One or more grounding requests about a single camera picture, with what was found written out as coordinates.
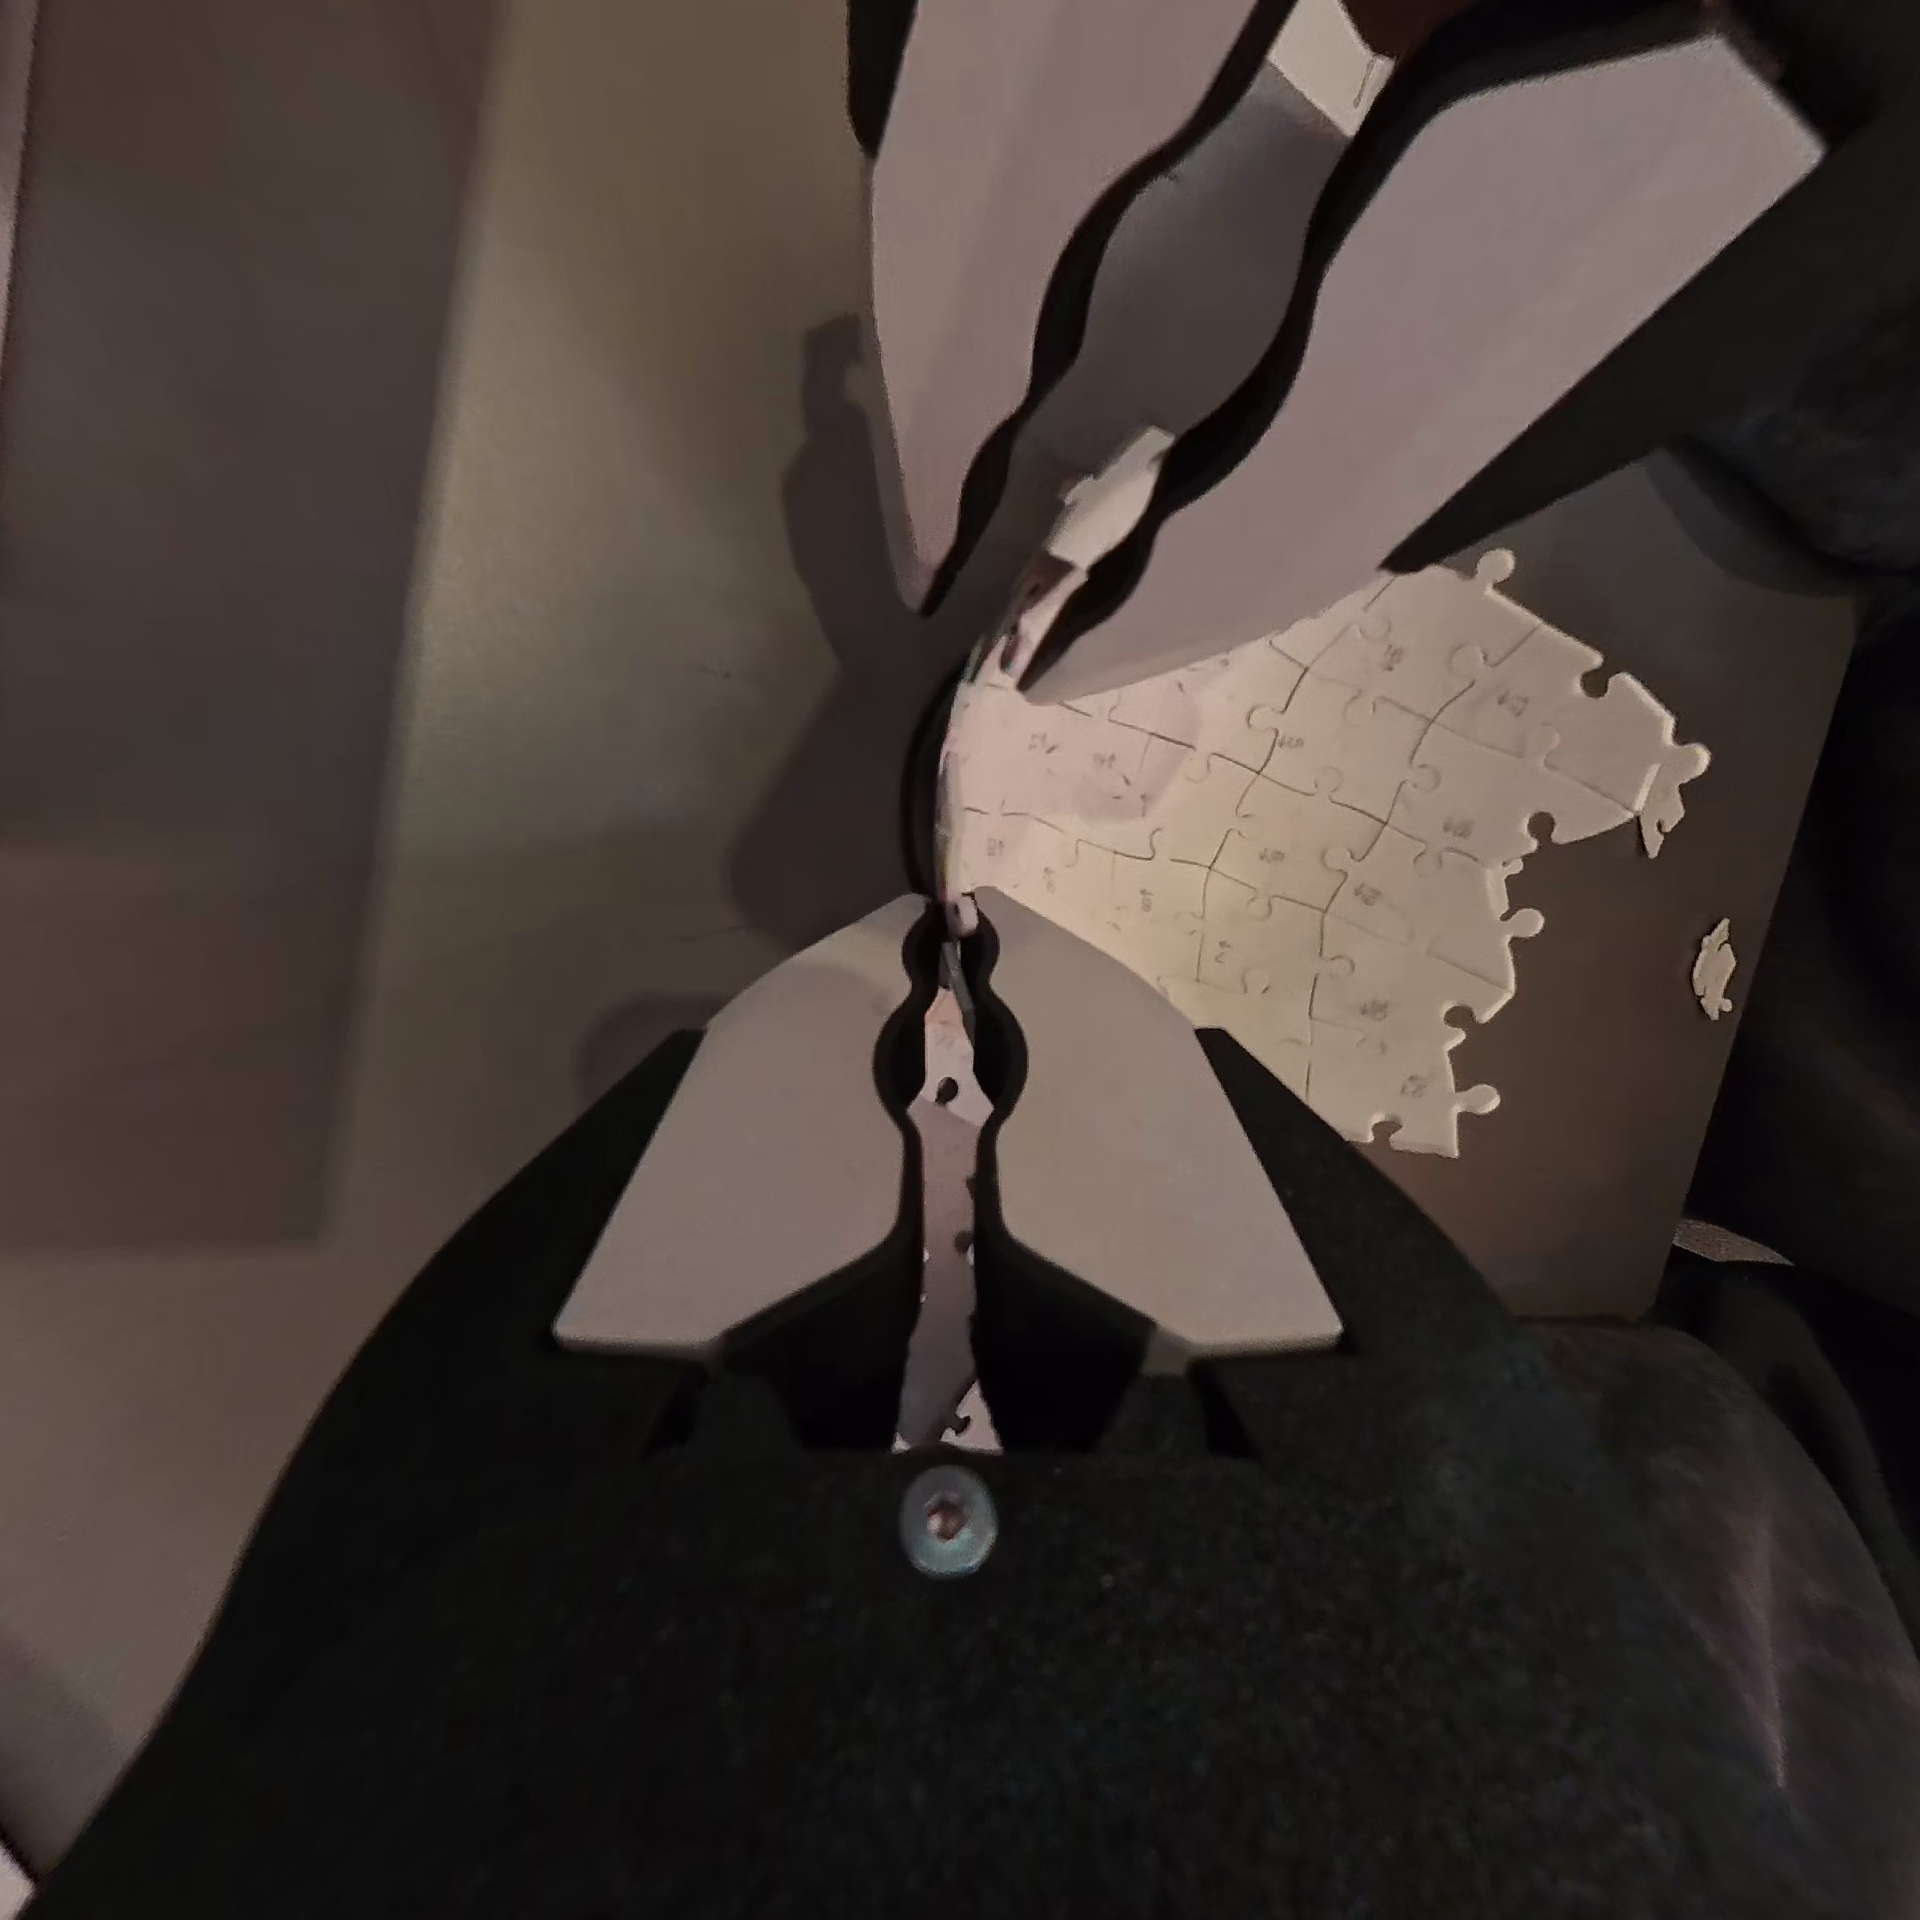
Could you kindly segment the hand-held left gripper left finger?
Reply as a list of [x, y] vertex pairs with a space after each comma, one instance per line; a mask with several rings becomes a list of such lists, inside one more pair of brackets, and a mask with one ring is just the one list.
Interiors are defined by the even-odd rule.
[[766, 1337], [888, 1368], [921, 1314], [924, 1015], [943, 921], [897, 897], [697, 1039], [553, 1325], [581, 1354], [719, 1362]]

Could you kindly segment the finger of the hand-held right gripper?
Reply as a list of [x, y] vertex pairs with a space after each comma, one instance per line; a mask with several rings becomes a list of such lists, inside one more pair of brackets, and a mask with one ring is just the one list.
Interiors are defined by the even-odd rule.
[[865, 359], [896, 583], [935, 611], [1087, 331], [1119, 217], [1248, 92], [1253, 3], [865, 4]]
[[1318, 615], [1824, 160], [1721, 26], [1453, 26], [1321, 189], [1270, 343], [1021, 659], [1078, 700]]

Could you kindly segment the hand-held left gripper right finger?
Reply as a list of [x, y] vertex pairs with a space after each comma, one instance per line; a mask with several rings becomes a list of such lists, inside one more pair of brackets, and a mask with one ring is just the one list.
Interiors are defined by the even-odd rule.
[[1126, 1311], [1152, 1362], [1329, 1351], [1336, 1311], [1189, 1017], [1000, 889], [973, 901], [1015, 1253]]

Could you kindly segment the partly built white puzzle ball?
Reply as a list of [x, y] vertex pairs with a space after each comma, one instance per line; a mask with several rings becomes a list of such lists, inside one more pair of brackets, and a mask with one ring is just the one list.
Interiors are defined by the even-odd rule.
[[1458, 1017], [1517, 995], [1543, 839], [1638, 828], [1712, 751], [1636, 676], [1469, 572], [1388, 576], [1280, 634], [1032, 704], [994, 663], [938, 730], [935, 874], [991, 887], [1244, 1045], [1344, 1138], [1453, 1161], [1498, 1091], [1456, 1080]]

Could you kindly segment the person's dark clothing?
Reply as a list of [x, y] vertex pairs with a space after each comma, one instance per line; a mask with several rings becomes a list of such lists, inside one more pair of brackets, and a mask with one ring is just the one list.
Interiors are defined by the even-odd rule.
[[1917, 591], [1866, 605], [1673, 1253], [1633, 1328], [1546, 1324], [1650, 1573], [1858, 1889], [1917, 1895]]

